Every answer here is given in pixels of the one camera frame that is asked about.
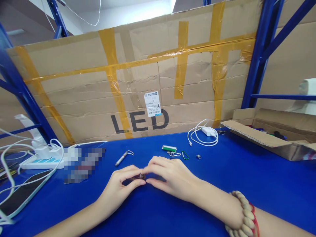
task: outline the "hand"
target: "hand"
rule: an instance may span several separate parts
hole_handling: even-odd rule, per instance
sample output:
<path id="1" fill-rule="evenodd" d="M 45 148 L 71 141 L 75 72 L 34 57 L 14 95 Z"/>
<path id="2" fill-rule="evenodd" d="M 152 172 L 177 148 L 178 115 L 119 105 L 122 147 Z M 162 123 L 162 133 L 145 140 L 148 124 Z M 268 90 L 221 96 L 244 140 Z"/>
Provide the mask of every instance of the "hand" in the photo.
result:
<path id="1" fill-rule="evenodd" d="M 105 218 L 112 215 L 135 188 L 146 184 L 142 179 L 135 179 L 127 186 L 122 184 L 126 179 L 139 175 L 141 171 L 142 169 L 131 165 L 112 173 L 104 191 L 94 203 L 105 213 Z"/>
<path id="2" fill-rule="evenodd" d="M 188 202 L 193 202 L 194 190 L 202 182 L 179 159 L 169 160 L 154 156 L 142 171 L 142 174 L 148 173 L 160 175 L 166 182 L 149 178 L 146 180 L 147 183 Z"/>

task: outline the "barcode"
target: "barcode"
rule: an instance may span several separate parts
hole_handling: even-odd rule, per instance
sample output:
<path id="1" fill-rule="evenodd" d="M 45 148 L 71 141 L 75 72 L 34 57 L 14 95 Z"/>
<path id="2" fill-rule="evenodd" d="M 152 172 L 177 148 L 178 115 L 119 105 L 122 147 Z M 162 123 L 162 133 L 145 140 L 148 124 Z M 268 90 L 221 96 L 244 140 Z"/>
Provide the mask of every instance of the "barcode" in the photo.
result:
<path id="1" fill-rule="evenodd" d="M 160 113 L 160 111 L 149 112 L 148 114 L 157 114 L 157 113 Z"/>

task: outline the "blue metal shelf frame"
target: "blue metal shelf frame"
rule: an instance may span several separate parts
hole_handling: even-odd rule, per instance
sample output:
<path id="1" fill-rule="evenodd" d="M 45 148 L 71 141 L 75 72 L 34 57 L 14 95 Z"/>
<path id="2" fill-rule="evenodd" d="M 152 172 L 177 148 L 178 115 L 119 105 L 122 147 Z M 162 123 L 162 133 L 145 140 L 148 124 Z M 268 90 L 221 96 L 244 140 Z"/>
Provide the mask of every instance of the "blue metal shelf frame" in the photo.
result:
<path id="1" fill-rule="evenodd" d="M 284 0 L 265 0 L 258 26 L 256 42 L 249 68 L 242 109 L 256 106 L 258 98 L 316 100 L 316 95 L 270 95 L 259 94 L 268 59 L 276 48 L 291 33 L 297 24 L 316 4 L 316 0 L 305 0 L 280 33 L 275 37 Z"/>
<path id="2" fill-rule="evenodd" d="M 57 25 L 57 30 L 54 36 L 54 39 L 58 39 L 60 37 L 67 37 L 69 36 L 68 31 L 66 29 L 65 23 L 63 21 L 62 15 L 59 12 L 58 5 L 55 0 L 47 0 L 47 3 L 52 11 L 54 20 Z"/>
<path id="3" fill-rule="evenodd" d="M 24 83 L 15 65 L 11 61 L 11 58 L 7 54 L 6 49 L 12 47 L 13 45 L 10 42 L 6 31 L 0 23 L 0 73 L 5 80 L 0 80 L 0 87 L 9 91 L 17 97 L 17 99 L 27 112 L 29 118 L 34 123 L 33 126 L 15 130 L 11 133 L 18 134 L 37 128 L 45 141 L 49 143 L 51 139 L 57 137 L 53 129 L 49 125 L 47 119 L 45 118 L 44 114 L 42 113 L 41 109 L 37 105 L 29 89 L 27 88 L 26 84 Z M 0 138 L 5 138 L 8 136 L 10 135 L 0 134 Z"/>

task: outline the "right hand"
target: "right hand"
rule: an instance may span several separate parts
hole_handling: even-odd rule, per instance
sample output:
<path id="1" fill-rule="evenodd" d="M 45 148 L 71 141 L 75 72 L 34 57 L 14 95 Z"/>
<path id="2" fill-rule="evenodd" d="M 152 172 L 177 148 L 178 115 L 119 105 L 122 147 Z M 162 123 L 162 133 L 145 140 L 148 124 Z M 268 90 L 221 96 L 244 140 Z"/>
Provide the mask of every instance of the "right hand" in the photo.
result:
<path id="1" fill-rule="evenodd" d="M 142 174 L 154 173 L 162 176 L 166 182 L 149 178 L 147 183 L 184 201 L 193 202 L 195 190 L 203 182 L 192 174 L 179 159 L 169 160 L 154 156 L 142 171 Z"/>

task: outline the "silver pen flashlight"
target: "silver pen flashlight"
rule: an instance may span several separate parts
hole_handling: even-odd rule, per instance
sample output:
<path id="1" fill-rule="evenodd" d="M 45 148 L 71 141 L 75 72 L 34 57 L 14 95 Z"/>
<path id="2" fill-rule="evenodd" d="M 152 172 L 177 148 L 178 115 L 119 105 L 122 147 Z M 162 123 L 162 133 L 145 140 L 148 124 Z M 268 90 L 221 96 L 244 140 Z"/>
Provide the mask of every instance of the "silver pen flashlight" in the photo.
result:
<path id="1" fill-rule="evenodd" d="M 115 163 L 115 167 L 117 167 L 121 162 L 122 160 L 124 160 L 124 158 L 127 156 L 127 154 L 130 154 L 130 155 L 134 155 L 134 152 L 128 150 L 126 151 L 122 156 L 121 158 L 119 158 L 119 160 Z"/>

